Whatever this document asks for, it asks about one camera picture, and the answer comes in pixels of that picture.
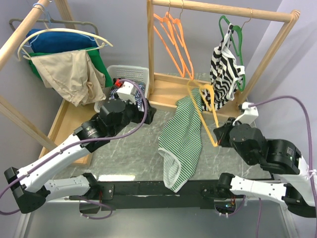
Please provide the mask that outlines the blue white striped tank top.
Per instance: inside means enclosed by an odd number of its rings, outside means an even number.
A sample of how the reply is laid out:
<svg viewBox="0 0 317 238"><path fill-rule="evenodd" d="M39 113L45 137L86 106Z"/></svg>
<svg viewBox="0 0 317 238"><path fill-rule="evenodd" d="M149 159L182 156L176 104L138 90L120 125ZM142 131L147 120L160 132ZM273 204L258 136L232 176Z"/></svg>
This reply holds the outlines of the blue white striped tank top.
<svg viewBox="0 0 317 238"><path fill-rule="evenodd" d="M142 90L141 90L141 93L137 90L137 88L136 88L136 94L135 94L135 100L136 100L136 105L137 105L137 107L138 107L138 110L139 111L144 111L144 106L143 106L143 98L142 98L142 95L143 95L144 93L142 92ZM116 94L115 93L110 93L109 94L109 99L119 99L117 96L116 96Z"/></svg>

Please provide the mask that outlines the green white striped tank top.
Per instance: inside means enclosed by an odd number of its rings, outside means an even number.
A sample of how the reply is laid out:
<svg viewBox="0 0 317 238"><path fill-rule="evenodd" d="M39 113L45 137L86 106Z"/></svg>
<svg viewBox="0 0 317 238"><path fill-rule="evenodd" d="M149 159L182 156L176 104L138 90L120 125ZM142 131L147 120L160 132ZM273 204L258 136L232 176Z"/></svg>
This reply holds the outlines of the green white striped tank top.
<svg viewBox="0 0 317 238"><path fill-rule="evenodd" d="M201 106L197 88L176 102L174 116L167 121L158 137L158 153L163 157L163 182L177 193L195 174L202 150L201 119L194 103Z"/></svg>

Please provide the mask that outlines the yellow hanger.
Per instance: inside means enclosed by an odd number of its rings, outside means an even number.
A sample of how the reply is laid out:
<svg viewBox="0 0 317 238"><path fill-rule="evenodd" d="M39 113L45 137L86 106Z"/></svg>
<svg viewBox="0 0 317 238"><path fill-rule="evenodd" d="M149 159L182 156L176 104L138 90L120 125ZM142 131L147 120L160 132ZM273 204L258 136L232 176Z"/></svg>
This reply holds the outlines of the yellow hanger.
<svg viewBox="0 0 317 238"><path fill-rule="evenodd" d="M216 128L219 128L219 121L218 121L218 117L217 117L217 114L216 114L216 109L215 109L215 106L214 106L214 89L213 89L213 86L210 85L210 84L207 84L207 83L200 83L198 80L195 80L193 76L190 76L188 82L186 83L186 87L187 87L187 91L189 93L189 96L193 102L193 105L194 105L194 108L196 109L197 111L197 114L201 120L201 123L210 139L210 142L212 144L213 147L217 147L218 146L218 142L214 140L213 136L211 135L211 132L210 130L208 129L208 126L206 124L206 121L204 119L204 116L203 116L203 112L204 110L202 110L202 107L198 107L197 103L196 103L196 100L191 92L191 89L190 89L190 84L194 84L198 87L199 89L199 93L200 93L200 96L202 98L202 100L204 101L206 107L208 108L208 112L209 113L212 113L212 116L213 116L213 120L215 122L215 125L216 125ZM208 103L205 96L203 95L203 91L204 90L207 90L209 91L210 93L210 96L211 96L211 102Z"/></svg>

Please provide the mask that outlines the black white zebra garment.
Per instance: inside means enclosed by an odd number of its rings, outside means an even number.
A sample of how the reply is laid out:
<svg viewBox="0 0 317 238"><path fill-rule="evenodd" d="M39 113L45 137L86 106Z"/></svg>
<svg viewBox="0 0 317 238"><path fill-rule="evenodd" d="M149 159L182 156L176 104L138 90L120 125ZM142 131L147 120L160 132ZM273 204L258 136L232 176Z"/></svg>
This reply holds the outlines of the black white zebra garment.
<svg viewBox="0 0 317 238"><path fill-rule="evenodd" d="M245 76L245 67L237 63L237 59L230 50L233 32L233 24L229 24L224 38L214 48L211 56L210 80L214 89L214 106L216 110L221 109L226 103L234 100L234 94L238 89L237 85L242 84L242 77ZM209 91L204 90L208 103L211 102ZM208 111L202 100L202 110Z"/></svg>

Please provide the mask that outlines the green hanger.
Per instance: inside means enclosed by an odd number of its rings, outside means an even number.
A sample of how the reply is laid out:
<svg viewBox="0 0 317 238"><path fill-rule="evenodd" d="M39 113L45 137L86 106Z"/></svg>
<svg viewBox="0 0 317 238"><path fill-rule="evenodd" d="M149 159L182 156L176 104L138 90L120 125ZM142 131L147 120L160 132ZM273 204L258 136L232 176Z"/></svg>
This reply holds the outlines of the green hanger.
<svg viewBox="0 0 317 238"><path fill-rule="evenodd" d="M220 18L219 18L219 21L218 21L218 26L219 26L219 29L220 29L220 33L221 33L221 36L224 38L224 33L223 33L223 30L222 30L222 25L221 25L221 21L224 20L228 25L230 24L230 21L226 18L225 15L222 15ZM234 39L233 39L233 33L231 34L230 36L230 39L231 39L231 42L232 42L232 45L234 47L234 50L235 50L235 53L236 53L236 56L239 57L239 60L240 60L240 64L241 65L244 65L243 64L243 56L242 56L242 42L243 42L243 34L242 34L242 28L238 25L234 25L232 27L232 30L233 32L236 32L237 33L237 36L238 36L238 46L235 45L235 42L234 42ZM244 89L245 89L245 76L243 75L242 77L242 84L238 84L237 85L238 89L240 92L243 92Z"/></svg>

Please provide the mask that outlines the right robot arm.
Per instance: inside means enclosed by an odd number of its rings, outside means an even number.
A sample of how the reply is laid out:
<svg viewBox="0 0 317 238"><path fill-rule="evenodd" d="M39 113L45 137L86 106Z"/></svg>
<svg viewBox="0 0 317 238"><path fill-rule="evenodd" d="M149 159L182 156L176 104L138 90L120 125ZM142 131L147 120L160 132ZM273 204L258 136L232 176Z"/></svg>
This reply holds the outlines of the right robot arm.
<svg viewBox="0 0 317 238"><path fill-rule="evenodd" d="M234 149L247 165L258 165L270 174L270 178L247 179L222 173L215 189L219 198L257 197L278 203L297 216L316 218L309 166L292 142L267 139L258 128L234 118L213 132L219 146Z"/></svg>

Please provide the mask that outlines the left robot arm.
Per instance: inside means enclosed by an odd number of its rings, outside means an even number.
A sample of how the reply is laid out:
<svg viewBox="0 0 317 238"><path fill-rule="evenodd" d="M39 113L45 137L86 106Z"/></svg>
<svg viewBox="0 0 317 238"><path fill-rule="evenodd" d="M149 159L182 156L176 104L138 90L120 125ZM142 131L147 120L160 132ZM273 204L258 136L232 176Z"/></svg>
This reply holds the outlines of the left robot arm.
<svg viewBox="0 0 317 238"><path fill-rule="evenodd" d="M18 205L18 210L27 214L47 201L65 196L82 196L94 199L102 187L91 173L68 179L53 177L77 159L87 156L113 139L131 122L151 124L156 108L149 102L142 111L137 105L112 99L105 102L99 113L82 123L55 149L28 166L10 167L4 176Z"/></svg>

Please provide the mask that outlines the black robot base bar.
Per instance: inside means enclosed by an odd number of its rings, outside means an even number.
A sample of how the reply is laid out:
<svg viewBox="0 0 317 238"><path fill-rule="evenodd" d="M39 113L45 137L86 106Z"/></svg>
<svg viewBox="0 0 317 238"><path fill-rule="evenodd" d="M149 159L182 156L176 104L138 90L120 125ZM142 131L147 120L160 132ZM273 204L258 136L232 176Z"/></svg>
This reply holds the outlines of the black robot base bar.
<svg viewBox="0 0 317 238"><path fill-rule="evenodd" d="M217 189L217 180L190 180L177 192L166 188L162 181L101 181L101 200L117 209L191 208L213 209L214 201L231 200L233 193Z"/></svg>

